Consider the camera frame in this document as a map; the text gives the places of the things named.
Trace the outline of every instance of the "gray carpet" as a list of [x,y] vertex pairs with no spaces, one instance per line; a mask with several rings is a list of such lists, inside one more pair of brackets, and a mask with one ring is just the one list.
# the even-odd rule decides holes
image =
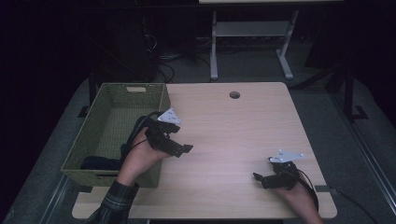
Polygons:
[[[276,58],[275,48],[278,42],[256,46],[235,54],[219,54],[219,79],[217,82],[253,82],[281,81],[288,86],[295,85],[312,77],[318,69],[304,67],[310,43],[292,42],[287,54],[294,80],[287,81],[282,74]],[[209,62],[209,54],[200,57]],[[174,83],[204,83],[210,78],[209,67],[203,60],[191,61],[179,59],[168,63],[175,70]],[[169,77],[171,70],[161,66]],[[324,90],[328,78],[316,82],[302,91],[290,91],[291,97],[304,125],[308,139],[317,156],[321,171],[328,185],[344,192],[359,202],[378,221],[378,223],[396,223],[396,216],[390,209],[380,187],[375,182],[368,164],[362,156],[360,144],[350,131],[350,123],[340,112],[338,102],[342,102],[342,91],[329,94]],[[154,82],[163,82],[158,76]],[[60,172],[65,156],[78,133],[83,119],[78,113],[88,105],[88,82],[81,84],[71,99],[69,106],[47,145],[35,168],[26,180],[20,195],[13,205],[13,213],[5,223],[40,223],[44,215],[47,222],[42,223],[82,223],[71,215],[74,201],[81,187],[73,181],[61,189],[63,194],[59,204],[52,210],[53,193],[62,179]],[[375,105],[370,92],[358,81],[355,83],[355,105],[361,105],[369,119],[357,120],[356,127],[367,145],[380,161],[384,172],[393,186],[396,184],[396,132],[381,110]],[[341,195],[333,195],[338,215],[326,223],[373,223],[357,205]],[[131,223],[145,223],[145,220],[131,220]],[[300,219],[285,220],[287,224],[302,223]]]

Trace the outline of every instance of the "hand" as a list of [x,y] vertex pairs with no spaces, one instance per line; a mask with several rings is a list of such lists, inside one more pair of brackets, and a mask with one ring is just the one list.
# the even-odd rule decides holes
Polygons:
[[[301,174],[300,178],[305,181],[305,178]],[[323,220],[315,207],[314,200],[311,198],[308,190],[301,183],[297,182],[290,190],[279,188],[272,189],[272,191],[285,200],[294,212],[305,221],[305,223],[323,223]]]
[[125,186],[133,186],[139,175],[146,172],[155,162],[170,157],[169,154],[155,150],[147,141],[143,128],[132,143],[132,150],[129,152],[120,169],[117,181]]

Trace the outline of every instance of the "plaid shirt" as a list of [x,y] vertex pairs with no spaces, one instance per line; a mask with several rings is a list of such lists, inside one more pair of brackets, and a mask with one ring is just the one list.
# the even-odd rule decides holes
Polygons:
[[114,181],[101,206],[88,218],[87,224],[126,224],[139,186],[127,187]]

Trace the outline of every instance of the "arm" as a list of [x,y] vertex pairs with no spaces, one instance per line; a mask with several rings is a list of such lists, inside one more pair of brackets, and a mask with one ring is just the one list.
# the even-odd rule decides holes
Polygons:
[[139,190],[135,180],[146,172],[156,161],[170,157],[167,153],[153,149],[146,141],[145,131],[137,135],[133,149],[121,166],[119,175],[111,185],[101,206],[90,216],[88,224],[125,224],[129,211]]
[[289,206],[294,210],[297,215],[303,219],[307,224],[322,224],[317,208],[315,207],[314,201],[309,195],[308,190],[299,182],[290,189],[273,189],[277,195],[285,200]]

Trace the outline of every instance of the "wicker basket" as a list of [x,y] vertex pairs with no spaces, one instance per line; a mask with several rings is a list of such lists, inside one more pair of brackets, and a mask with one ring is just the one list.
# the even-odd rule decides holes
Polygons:
[[[136,120],[153,111],[170,108],[165,84],[104,83],[96,95],[78,136],[62,167],[82,186],[110,186],[119,171],[81,170],[88,156],[120,158],[120,146],[126,142]],[[159,161],[138,177],[142,188],[156,188],[162,163]]]

